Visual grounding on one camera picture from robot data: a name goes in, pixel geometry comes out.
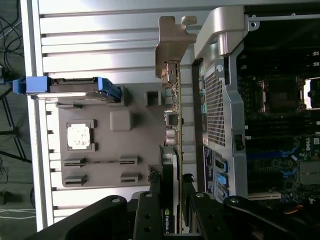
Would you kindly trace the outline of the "green motherboard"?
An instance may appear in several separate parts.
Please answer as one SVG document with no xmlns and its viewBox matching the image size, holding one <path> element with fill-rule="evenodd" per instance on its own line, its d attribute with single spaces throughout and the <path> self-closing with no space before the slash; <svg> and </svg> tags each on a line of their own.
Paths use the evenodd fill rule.
<svg viewBox="0 0 320 240">
<path fill-rule="evenodd" d="M 259 80 L 320 78 L 320 47 L 243 51 L 237 58 L 237 89 L 244 104 L 245 150 L 290 150 L 285 158 L 247 160 L 248 192 L 277 192 L 284 204 L 320 200 L 320 109 L 293 114 L 258 112 Z"/>
</svg>

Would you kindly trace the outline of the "blue expansion slot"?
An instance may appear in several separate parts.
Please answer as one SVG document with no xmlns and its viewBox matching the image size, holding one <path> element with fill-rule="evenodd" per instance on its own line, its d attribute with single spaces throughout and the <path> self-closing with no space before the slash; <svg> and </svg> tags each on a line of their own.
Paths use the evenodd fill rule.
<svg viewBox="0 0 320 240">
<path fill-rule="evenodd" d="M 254 161 L 254 160 L 262 160 L 262 159 L 282 159 L 287 158 L 290 155 L 294 154 L 297 150 L 297 147 L 293 147 L 289 150 L 257 150 L 257 151 L 247 151 L 246 152 L 246 160 Z"/>
</svg>

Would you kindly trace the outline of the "silver CPU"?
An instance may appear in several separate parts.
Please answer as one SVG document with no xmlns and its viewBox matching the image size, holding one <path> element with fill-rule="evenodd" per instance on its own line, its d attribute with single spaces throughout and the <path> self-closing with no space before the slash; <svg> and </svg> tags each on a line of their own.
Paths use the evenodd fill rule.
<svg viewBox="0 0 320 240">
<path fill-rule="evenodd" d="M 91 131 L 85 123 L 72 123 L 67 127 L 67 146 L 70 150 L 87 150 L 91 147 Z"/>
</svg>

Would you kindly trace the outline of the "grey parts rack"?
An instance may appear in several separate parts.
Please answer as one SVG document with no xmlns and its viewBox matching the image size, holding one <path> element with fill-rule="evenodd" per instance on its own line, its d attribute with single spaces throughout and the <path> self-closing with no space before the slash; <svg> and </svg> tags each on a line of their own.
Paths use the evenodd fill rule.
<svg viewBox="0 0 320 240">
<path fill-rule="evenodd" d="M 165 143 L 170 93 L 160 83 L 121 86 L 118 103 L 89 101 L 58 110 L 61 181 L 66 188 L 145 186 Z M 91 146 L 68 147 L 67 127 L 86 124 Z"/>
</svg>

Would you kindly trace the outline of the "black tripod stand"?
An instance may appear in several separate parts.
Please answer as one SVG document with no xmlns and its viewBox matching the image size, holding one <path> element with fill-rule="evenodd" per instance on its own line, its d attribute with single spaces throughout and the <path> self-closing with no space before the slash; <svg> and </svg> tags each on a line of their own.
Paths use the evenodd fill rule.
<svg viewBox="0 0 320 240">
<path fill-rule="evenodd" d="M 2 136 L 12 136 L 13 142 L 15 144 L 15 147 L 17 149 L 18 155 L 8 153 L 5 151 L 0 150 L 0 156 L 9 157 L 18 161 L 21 161 L 23 163 L 31 164 L 32 161 L 27 158 L 26 153 L 24 151 L 24 148 L 22 146 L 20 135 L 19 135 L 19 128 L 15 125 L 13 116 L 10 110 L 10 106 L 7 100 L 7 97 L 2 95 L 0 97 L 0 102 L 2 103 L 4 113 L 8 122 L 8 125 L 10 127 L 9 130 L 0 130 L 0 137 Z"/>
</svg>

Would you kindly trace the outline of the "CPU socket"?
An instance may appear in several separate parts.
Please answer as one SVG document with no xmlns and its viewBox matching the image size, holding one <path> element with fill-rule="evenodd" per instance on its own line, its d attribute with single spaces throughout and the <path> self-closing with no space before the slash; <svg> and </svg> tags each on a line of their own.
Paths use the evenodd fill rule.
<svg viewBox="0 0 320 240">
<path fill-rule="evenodd" d="M 300 77 L 273 77 L 257 82 L 258 112 L 266 116 L 283 116 L 307 109 L 304 99 L 306 81 Z"/>
</svg>

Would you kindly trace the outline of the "silver socket cover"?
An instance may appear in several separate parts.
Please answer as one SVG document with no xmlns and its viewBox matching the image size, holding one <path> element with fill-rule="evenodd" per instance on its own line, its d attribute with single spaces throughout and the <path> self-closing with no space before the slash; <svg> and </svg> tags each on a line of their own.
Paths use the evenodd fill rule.
<svg viewBox="0 0 320 240">
<path fill-rule="evenodd" d="M 307 110 L 320 109 L 320 78 L 307 79 L 303 87 L 303 94 Z"/>
</svg>

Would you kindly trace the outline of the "hard disk in blue carrier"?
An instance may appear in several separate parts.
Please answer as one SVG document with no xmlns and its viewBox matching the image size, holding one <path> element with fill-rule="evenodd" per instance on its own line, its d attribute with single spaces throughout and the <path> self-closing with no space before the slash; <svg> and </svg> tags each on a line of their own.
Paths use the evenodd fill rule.
<svg viewBox="0 0 320 240">
<path fill-rule="evenodd" d="M 61 104 L 84 104 L 89 101 L 118 103 L 123 91 L 104 77 L 51 78 L 27 76 L 12 82 L 12 90 L 18 95 L 28 95 L 35 100 L 52 100 Z"/>
</svg>

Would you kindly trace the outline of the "open black PC case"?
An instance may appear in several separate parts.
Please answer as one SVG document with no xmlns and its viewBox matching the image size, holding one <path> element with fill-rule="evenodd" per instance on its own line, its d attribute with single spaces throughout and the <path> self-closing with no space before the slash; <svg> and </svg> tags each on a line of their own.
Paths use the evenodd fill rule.
<svg viewBox="0 0 320 240">
<path fill-rule="evenodd" d="M 320 2 L 232 5 L 212 10 L 194 45 L 202 138 L 204 190 L 218 202 L 242 196 L 286 214 L 320 219 L 320 200 L 294 205 L 277 192 L 250 194 L 244 102 L 238 91 L 237 58 L 243 51 L 320 48 Z"/>
</svg>

